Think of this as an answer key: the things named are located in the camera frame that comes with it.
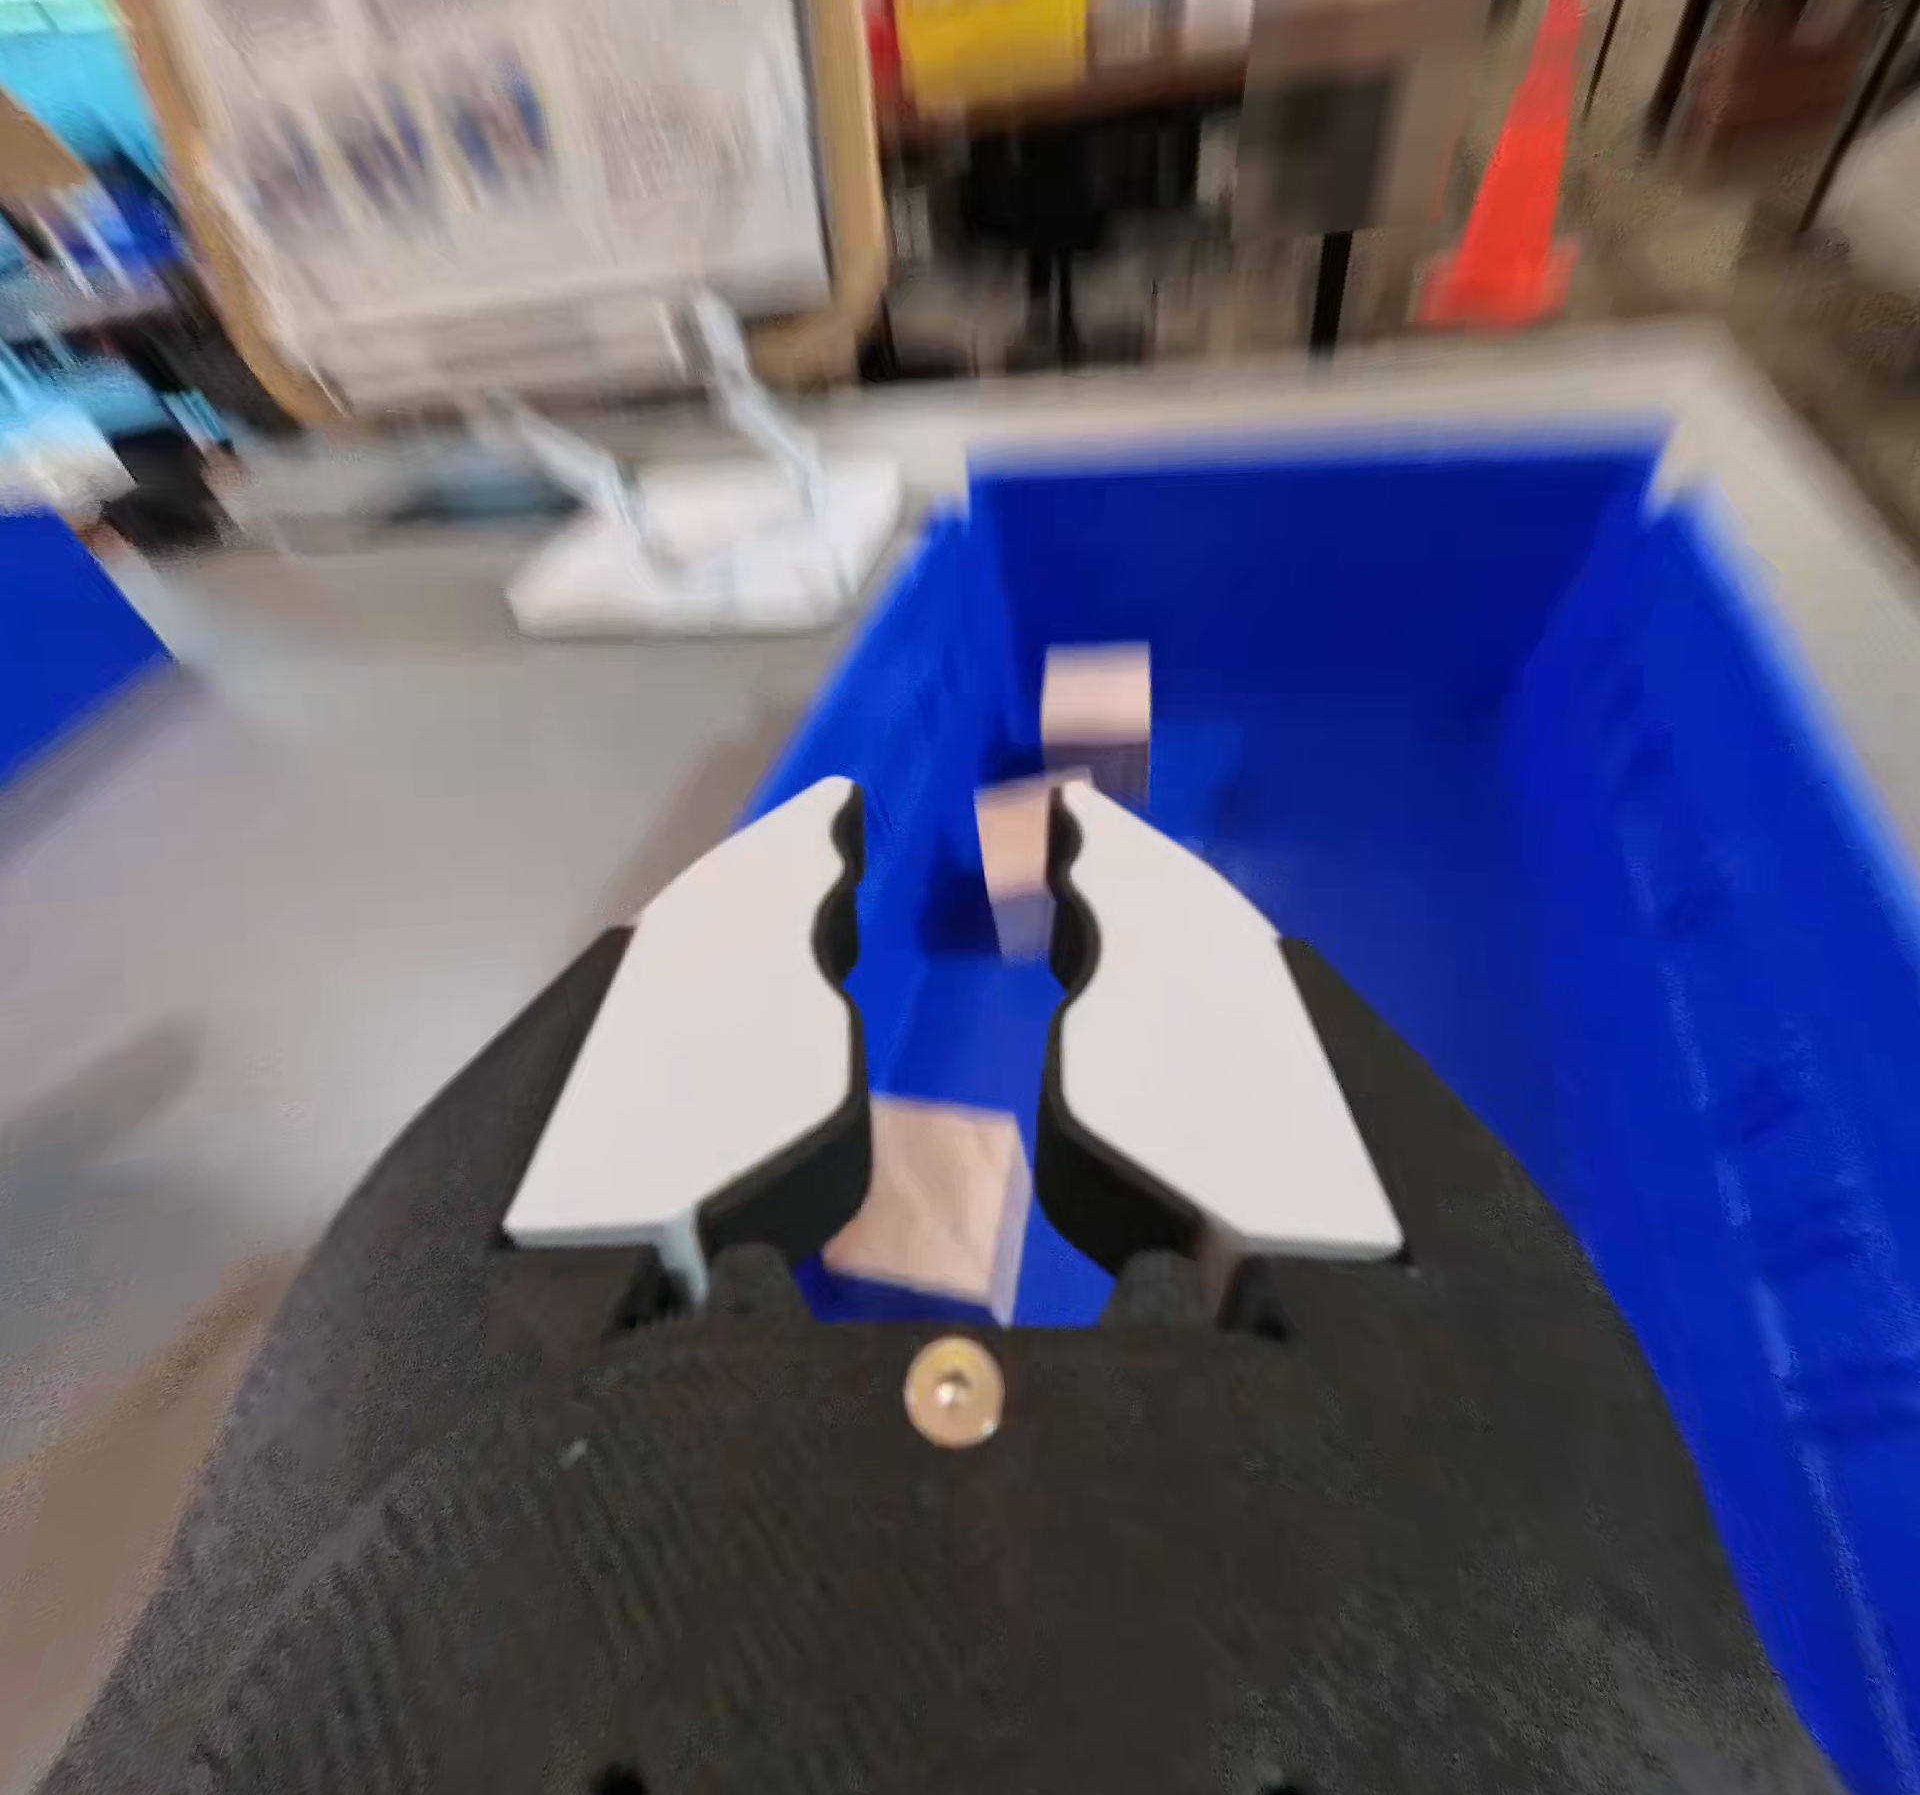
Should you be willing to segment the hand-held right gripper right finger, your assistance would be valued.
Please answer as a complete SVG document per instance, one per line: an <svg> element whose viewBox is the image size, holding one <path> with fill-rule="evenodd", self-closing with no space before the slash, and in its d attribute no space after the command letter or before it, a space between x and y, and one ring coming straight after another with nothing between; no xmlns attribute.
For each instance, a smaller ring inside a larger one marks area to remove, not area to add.
<svg viewBox="0 0 1920 1795"><path fill-rule="evenodd" d="M1151 1252L1188 1258L1213 1306L1250 1261L1400 1258L1403 1224L1258 902L1095 782L1053 790L1044 879L1044 1224L1114 1277Z"/></svg>

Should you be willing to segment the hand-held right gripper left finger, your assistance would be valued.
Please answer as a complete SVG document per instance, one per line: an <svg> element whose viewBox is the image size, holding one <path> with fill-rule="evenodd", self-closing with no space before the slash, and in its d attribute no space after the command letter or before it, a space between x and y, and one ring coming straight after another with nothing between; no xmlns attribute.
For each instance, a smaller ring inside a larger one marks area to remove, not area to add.
<svg viewBox="0 0 1920 1795"><path fill-rule="evenodd" d="M650 1245L691 1302L714 1256L818 1256L872 1185L865 790L827 773L633 919L506 1208L518 1252Z"/></svg>

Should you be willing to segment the blue-taped wooden cube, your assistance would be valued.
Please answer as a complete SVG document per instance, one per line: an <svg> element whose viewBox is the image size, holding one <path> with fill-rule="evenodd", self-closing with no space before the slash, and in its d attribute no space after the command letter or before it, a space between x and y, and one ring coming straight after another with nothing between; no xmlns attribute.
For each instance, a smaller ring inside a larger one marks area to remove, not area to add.
<svg viewBox="0 0 1920 1795"><path fill-rule="evenodd" d="M872 1181L821 1245L836 1296L955 1302L1014 1326L1033 1166L1009 1109L872 1102Z"/></svg>
<svg viewBox="0 0 1920 1795"><path fill-rule="evenodd" d="M1151 803L1152 657L1146 641L1047 646L1039 678L1047 773L1083 773L1107 794Z"/></svg>
<svg viewBox="0 0 1920 1795"><path fill-rule="evenodd" d="M995 947L1014 962L1044 958L1053 936L1047 815L1064 782L1095 771L1024 773L972 794L982 879L990 891Z"/></svg>

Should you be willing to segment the blue plastic bin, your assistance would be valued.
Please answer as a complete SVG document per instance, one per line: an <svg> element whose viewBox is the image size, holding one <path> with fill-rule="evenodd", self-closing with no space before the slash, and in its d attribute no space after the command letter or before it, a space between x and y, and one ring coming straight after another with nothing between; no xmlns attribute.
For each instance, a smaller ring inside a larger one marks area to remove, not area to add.
<svg viewBox="0 0 1920 1795"><path fill-rule="evenodd" d="M1917 858L1659 437L978 452L755 782L852 773L874 1090L1036 1125L982 785L1151 649L1146 820L1521 1156L1850 1789L1917 1789Z"/></svg>
<svg viewBox="0 0 1920 1795"><path fill-rule="evenodd" d="M0 518L0 785L174 664L157 630L58 512Z"/></svg>

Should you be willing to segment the grey desk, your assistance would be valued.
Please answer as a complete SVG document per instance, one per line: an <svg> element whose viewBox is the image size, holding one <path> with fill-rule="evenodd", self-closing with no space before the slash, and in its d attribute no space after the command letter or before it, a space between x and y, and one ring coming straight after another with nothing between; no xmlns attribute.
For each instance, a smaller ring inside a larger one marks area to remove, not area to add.
<svg viewBox="0 0 1920 1795"><path fill-rule="evenodd" d="M1917 400L1720 324L827 395L903 465L1662 420L1917 832ZM371 1156L600 919L719 833L848 630L518 634L518 538L216 554L112 579L180 652L3 794L3 1480L186 1335L255 1332Z"/></svg>

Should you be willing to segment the wooden-top desk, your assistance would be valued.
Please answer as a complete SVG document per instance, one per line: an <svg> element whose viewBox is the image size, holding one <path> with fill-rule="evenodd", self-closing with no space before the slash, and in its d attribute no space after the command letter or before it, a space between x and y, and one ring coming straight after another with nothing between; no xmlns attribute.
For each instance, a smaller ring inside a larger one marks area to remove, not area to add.
<svg viewBox="0 0 1920 1795"><path fill-rule="evenodd" d="M1064 375L1397 332L1476 55L1151 55L879 109L897 283L867 378Z"/></svg>

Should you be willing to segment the orange traffic cone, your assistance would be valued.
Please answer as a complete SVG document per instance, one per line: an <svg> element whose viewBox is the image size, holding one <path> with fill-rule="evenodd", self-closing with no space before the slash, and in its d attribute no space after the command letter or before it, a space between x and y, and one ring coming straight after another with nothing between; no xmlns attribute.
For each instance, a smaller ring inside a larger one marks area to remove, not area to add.
<svg viewBox="0 0 1920 1795"><path fill-rule="evenodd" d="M1585 0L1546 4L1461 242L1436 252L1421 280L1413 306L1421 327L1511 332L1563 306L1576 244L1556 228L1556 217L1581 29Z"/></svg>

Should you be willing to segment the laminated instruction board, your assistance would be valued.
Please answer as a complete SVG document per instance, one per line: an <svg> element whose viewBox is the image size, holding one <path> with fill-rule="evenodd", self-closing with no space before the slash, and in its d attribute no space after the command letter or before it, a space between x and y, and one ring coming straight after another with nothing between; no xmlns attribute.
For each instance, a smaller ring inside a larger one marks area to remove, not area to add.
<svg viewBox="0 0 1920 1795"><path fill-rule="evenodd" d="M857 378L883 244L865 0L116 0L192 268L304 429L679 387L721 299Z"/></svg>

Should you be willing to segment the yellow plastic bin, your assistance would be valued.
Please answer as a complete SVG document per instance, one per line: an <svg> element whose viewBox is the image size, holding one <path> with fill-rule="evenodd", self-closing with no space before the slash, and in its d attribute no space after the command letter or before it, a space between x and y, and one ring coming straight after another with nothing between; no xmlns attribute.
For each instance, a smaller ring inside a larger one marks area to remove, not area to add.
<svg viewBox="0 0 1920 1795"><path fill-rule="evenodd" d="M914 109L972 109L1088 71L1095 0L892 0L898 86Z"/></svg>

